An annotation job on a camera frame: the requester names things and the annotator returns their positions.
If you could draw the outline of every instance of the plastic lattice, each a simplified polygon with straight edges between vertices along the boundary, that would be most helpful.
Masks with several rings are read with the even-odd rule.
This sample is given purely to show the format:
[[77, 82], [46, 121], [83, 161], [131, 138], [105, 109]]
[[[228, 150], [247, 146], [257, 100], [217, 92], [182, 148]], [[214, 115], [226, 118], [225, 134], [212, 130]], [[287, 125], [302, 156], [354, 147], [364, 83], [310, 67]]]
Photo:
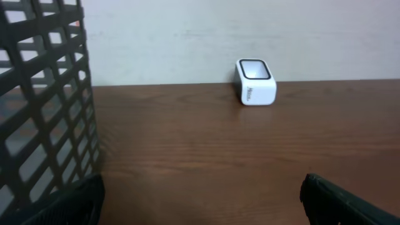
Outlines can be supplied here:
[[97, 168], [83, 17], [79, 0], [0, 0], [0, 217]]

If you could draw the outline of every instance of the white device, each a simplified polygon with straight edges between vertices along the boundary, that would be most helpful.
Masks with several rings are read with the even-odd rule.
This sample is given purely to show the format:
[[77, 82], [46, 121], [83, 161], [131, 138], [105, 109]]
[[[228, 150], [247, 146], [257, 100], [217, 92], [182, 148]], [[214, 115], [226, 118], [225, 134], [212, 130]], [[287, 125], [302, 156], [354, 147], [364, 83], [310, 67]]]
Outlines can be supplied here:
[[247, 106], [270, 105], [275, 101], [276, 81], [261, 59], [238, 60], [234, 86], [238, 98]]

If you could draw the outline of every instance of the desk surface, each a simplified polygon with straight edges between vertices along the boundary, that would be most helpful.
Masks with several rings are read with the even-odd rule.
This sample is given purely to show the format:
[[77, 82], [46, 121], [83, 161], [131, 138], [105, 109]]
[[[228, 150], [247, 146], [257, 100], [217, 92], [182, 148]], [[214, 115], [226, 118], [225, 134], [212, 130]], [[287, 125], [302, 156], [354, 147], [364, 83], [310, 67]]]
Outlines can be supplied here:
[[309, 224], [318, 173], [400, 216], [400, 80], [280, 82], [249, 107], [230, 84], [95, 87], [100, 224]]

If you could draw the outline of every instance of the black frame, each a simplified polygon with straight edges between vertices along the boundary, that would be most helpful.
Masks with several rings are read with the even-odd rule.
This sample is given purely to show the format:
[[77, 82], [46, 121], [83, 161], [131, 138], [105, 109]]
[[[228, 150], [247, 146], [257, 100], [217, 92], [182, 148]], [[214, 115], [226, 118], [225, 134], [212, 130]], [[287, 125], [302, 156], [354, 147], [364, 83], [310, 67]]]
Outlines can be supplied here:
[[[267, 77], [267, 78], [248, 78], [248, 77], [246, 76], [246, 73], [244, 72], [243, 65], [242, 65], [242, 61], [259, 61], [259, 62], [262, 62], [262, 64], [263, 64], [264, 67], [265, 67], [265, 70], [267, 71], [268, 77]], [[241, 59], [241, 60], [239, 60], [239, 64], [240, 64], [240, 68], [242, 69], [243, 76], [244, 76], [246, 79], [268, 80], [268, 79], [271, 78], [271, 73], [269, 72], [269, 69], [268, 69], [267, 65], [265, 65], [265, 62], [264, 62], [263, 60], [260, 60], [260, 59]]]

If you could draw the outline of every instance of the white wall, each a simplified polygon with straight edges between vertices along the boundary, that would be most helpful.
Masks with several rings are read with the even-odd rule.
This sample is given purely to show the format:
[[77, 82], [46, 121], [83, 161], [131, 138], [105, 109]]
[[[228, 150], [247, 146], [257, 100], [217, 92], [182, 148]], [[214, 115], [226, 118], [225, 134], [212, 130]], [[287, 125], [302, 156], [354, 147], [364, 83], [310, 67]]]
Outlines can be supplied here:
[[82, 0], [94, 85], [400, 78], [398, 0]]

